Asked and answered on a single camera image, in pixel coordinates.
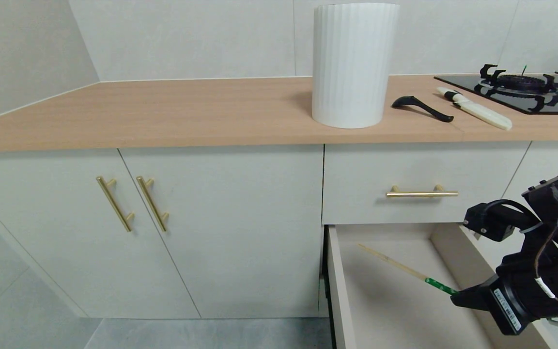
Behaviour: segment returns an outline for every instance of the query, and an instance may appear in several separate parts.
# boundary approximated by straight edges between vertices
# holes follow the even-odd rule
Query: black glass cooktop
[[[447,75],[434,79],[448,82],[494,102],[528,114],[558,114],[558,72],[544,75],[503,74],[486,64],[480,75]]]

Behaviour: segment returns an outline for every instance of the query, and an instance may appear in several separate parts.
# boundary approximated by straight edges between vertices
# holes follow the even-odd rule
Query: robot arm
[[[502,241],[520,228],[525,241],[519,252],[503,257],[489,280],[451,296],[459,307],[489,311],[505,335],[518,335],[540,318],[558,317],[558,176],[522,196],[535,214],[511,200],[467,210],[463,224],[470,230]]]

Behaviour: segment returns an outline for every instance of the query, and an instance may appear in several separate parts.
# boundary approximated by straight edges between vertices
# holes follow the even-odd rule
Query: wooden stick
[[[380,258],[381,260],[390,263],[391,265],[394,265],[395,267],[404,270],[405,272],[409,273],[410,275],[416,277],[417,279],[421,280],[421,281],[425,281],[428,277],[421,274],[420,272],[410,268],[410,267],[406,267],[406,265],[403,265],[402,263],[399,263],[398,261],[394,260],[393,258],[390,258],[389,256],[385,256],[384,254],[381,254],[378,251],[374,251],[371,248],[365,247],[363,245],[361,245],[360,243],[358,244],[358,246],[360,248],[363,248],[366,252],[373,254],[374,256]]]
[[[384,254],[381,254],[378,251],[374,251],[371,248],[365,247],[363,245],[361,245],[360,243],[357,244],[360,248],[364,249],[366,252],[368,252],[369,254],[373,254],[374,256],[380,258],[381,260],[394,265],[395,267],[405,271],[407,274],[410,274],[414,277],[416,277],[417,279],[421,280],[421,281],[425,281],[425,283],[427,283],[428,285],[434,286],[437,289],[440,289],[441,291],[447,293],[447,294],[456,294],[458,293],[458,291],[456,291],[455,289],[452,289],[451,287],[444,285],[443,283],[440,283],[432,278],[428,278],[428,276],[425,276],[424,274],[421,274],[420,272],[410,268],[410,267],[406,267],[406,265],[403,265],[402,263],[399,263],[398,261],[394,260],[393,258],[390,258],[389,256],[385,256]]]

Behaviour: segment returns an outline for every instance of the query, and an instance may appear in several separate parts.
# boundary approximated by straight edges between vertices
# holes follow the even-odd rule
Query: white ribbed vase
[[[399,6],[339,4],[314,13],[313,118],[362,128],[383,118]]]

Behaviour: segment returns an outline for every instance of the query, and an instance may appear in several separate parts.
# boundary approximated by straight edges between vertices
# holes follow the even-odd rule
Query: gold bar handle
[[[133,212],[130,212],[130,214],[128,214],[125,217],[124,214],[122,213],[122,210],[120,209],[120,206],[113,198],[113,194],[111,194],[111,190],[109,190],[109,188],[115,186],[115,184],[117,183],[115,178],[105,183],[105,180],[102,178],[102,176],[98,176],[96,177],[96,181],[100,185],[100,188],[102,188],[102,192],[105,193],[107,200],[109,200],[109,203],[111,204],[111,207],[113,207],[113,210],[115,210],[115,213],[118,215],[118,218],[120,219],[120,221],[122,221],[122,224],[124,224],[124,228],[126,228],[126,231],[131,232],[133,229],[131,229],[130,227],[130,222],[135,218],[135,214]]]
[[[159,209],[156,207],[155,201],[150,195],[149,187],[151,187],[155,183],[155,181],[152,178],[148,179],[148,181],[145,181],[142,176],[137,176],[137,183],[139,183],[143,195],[146,197],[146,200],[148,200],[150,209],[152,210],[152,213],[155,215],[156,220],[161,226],[161,230],[163,232],[166,232],[167,226],[165,225],[165,222],[167,221],[167,218],[169,218],[169,213],[165,212],[164,214],[160,214]]]
[[[457,191],[445,191],[442,186],[436,185],[434,191],[400,191],[397,186],[392,186],[387,192],[387,197],[446,197],[458,196]]]

